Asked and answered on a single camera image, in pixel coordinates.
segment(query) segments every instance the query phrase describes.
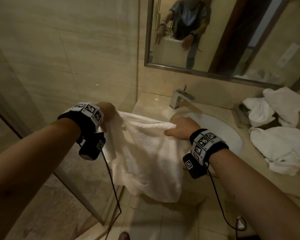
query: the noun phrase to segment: shoe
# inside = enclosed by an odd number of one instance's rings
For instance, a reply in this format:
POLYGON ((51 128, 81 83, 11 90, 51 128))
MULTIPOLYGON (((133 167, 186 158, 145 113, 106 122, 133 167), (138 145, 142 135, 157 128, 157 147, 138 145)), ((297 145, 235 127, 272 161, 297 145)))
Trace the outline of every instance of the shoe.
POLYGON ((127 232, 122 232, 120 234, 118 240, 130 240, 130 236, 127 232))

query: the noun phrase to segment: metal mirror frame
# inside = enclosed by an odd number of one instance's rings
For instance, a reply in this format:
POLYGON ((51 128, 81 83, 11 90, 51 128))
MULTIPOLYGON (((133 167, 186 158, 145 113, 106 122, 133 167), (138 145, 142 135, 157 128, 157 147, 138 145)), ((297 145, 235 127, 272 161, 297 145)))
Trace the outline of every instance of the metal mirror frame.
MULTIPOLYGON (((190 74, 194 76, 202 76, 207 78, 218 79, 227 82, 245 84, 249 86, 262 87, 262 88, 271 88, 277 90, 279 88, 284 87, 283 85, 277 85, 267 82, 254 81, 254 80, 246 80, 243 78, 237 77, 229 77, 224 75, 213 74, 209 72, 202 72, 197 70, 190 70, 186 68, 180 68, 175 66, 156 64, 149 62, 149 54, 150 54, 150 42, 151 42, 151 29, 152 29, 152 17, 153 17, 153 9, 154 9, 154 0, 148 0, 148 13, 147 13, 147 25, 146 25, 146 37, 145 37, 145 52, 144 52, 144 66, 150 68, 157 68, 166 71, 173 72, 181 72, 185 74, 190 74)), ((300 78, 290 87, 293 91, 297 91, 300 89, 300 78)))

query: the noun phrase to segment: white sink basin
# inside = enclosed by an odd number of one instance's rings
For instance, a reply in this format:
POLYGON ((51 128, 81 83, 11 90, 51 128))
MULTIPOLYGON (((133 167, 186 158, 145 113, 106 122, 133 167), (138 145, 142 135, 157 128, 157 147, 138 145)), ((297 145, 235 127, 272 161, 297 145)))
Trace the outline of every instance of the white sink basin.
POLYGON ((236 155, 239 155, 242 151, 243 142, 239 134, 223 121, 202 113, 187 113, 184 117, 192 118, 201 128, 215 133, 227 143, 229 149, 236 155))

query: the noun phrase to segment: reflected hand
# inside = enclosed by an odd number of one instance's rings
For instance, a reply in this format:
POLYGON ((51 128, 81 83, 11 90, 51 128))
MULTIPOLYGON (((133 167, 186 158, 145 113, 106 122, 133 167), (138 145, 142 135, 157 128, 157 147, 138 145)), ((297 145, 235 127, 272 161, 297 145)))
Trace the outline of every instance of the reflected hand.
POLYGON ((162 39, 162 37, 166 36, 166 29, 165 26, 160 25, 159 29, 157 30, 157 34, 155 37, 155 44, 160 44, 160 41, 162 39))
POLYGON ((173 136, 184 141, 189 141, 192 133, 200 129, 200 125, 188 117, 179 117, 172 123, 176 125, 176 128, 166 130, 164 135, 173 136))
POLYGON ((194 37, 193 37, 192 34, 188 35, 187 37, 185 37, 183 39, 181 46, 182 46, 184 51, 187 51, 187 50, 190 49, 190 47, 193 43, 193 39, 194 39, 194 37))
POLYGON ((101 124, 101 128, 104 132, 107 132, 106 124, 107 122, 111 121, 115 114, 117 113, 116 108, 113 106, 112 103, 108 102, 100 102, 96 104, 103 113, 103 123, 101 124))

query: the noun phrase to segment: countertop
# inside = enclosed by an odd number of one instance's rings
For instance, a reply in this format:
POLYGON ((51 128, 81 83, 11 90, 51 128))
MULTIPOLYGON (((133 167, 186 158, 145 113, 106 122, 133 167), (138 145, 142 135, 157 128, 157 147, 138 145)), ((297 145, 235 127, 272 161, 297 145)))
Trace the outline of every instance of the countertop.
POLYGON ((171 98, 167 96, 142 92, 132 113, 165 122, 170 121, 173 116, 182 116, 189 112, 203 113, 216 117, 231 126, 240 135, 243 141, 243 149, 239 156, 242 160, 270 180, 283 192, 300 198, 300 171, 296 176, 271 172, 268 164, 264 160, 264 156, 250 142, 249 129, 237 128, 230 109, 195 102, 190 104, 182 100, 180 108, 173 110, 169 107, 170 100, 171 98))

